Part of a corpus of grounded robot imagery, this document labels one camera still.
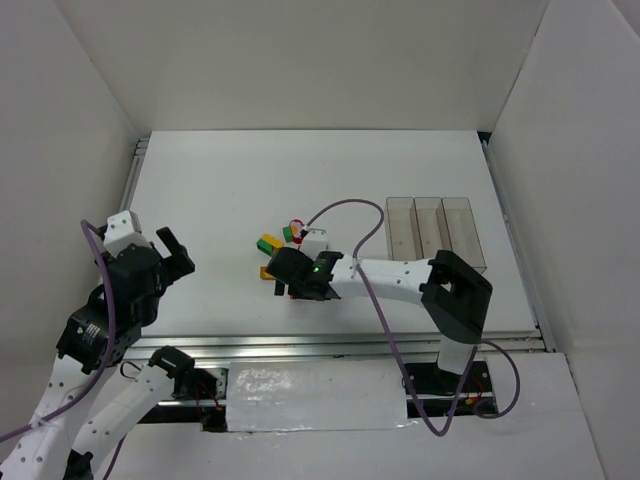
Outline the small green lego brick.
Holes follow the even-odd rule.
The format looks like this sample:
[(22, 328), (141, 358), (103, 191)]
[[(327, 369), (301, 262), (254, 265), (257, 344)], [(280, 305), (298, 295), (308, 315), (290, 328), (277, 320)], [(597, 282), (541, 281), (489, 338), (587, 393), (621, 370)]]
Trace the small green lego brick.
[(294, 242), (294, 234), (291, 230), (290, 226), (285, 226), (282, 228), (282, 234), (286, 243)]

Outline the red flower lego piece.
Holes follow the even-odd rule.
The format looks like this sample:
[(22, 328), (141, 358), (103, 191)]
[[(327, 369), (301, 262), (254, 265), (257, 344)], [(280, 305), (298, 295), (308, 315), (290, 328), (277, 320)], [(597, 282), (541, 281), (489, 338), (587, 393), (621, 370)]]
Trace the red flower lego piece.
[(306, 235), (305, 224), (299, 219), (293, 219), (289, 222), (289, 230), (292, 242), (300, 245)]

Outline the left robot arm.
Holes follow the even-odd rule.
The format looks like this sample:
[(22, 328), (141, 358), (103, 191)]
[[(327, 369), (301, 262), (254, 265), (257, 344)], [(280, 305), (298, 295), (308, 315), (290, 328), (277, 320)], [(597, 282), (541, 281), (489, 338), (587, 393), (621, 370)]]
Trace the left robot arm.
[(127, 349), (155, 321), (160, 298), (192, 274), (195, 264), (167, 227), (156, 232), (170, 253), (164, 257), (131, 227), (125, 230), (124, 244), (114, 246), (108, 236), (115, 227), (81, 226), (101, 282), (68, 318), (31, 420), (1, 437), (16, 442), (1, 463), (4, 479), (93, 478), (107, 454), (122, 445), (158, 402), (198, 393), (199, 381), (207, 376), (185, 352), (163, 346), (121, 394), (96, 416), (90, 414)]

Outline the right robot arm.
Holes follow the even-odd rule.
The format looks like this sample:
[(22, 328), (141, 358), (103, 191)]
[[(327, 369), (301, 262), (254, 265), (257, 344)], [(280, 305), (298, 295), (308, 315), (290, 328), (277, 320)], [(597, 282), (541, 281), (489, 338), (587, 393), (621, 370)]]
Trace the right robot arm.
[(323, 251), (311, 259), (283, 247), (266, 272), (296, 299), (344, 300), (358, 297), (398, 301), (423, 308), (442, 336), (436, 365), (458, 377), (481, 344), (493, 294), (491, 283), (456, 253), (439, 250), (427, 260), (359, 259)]

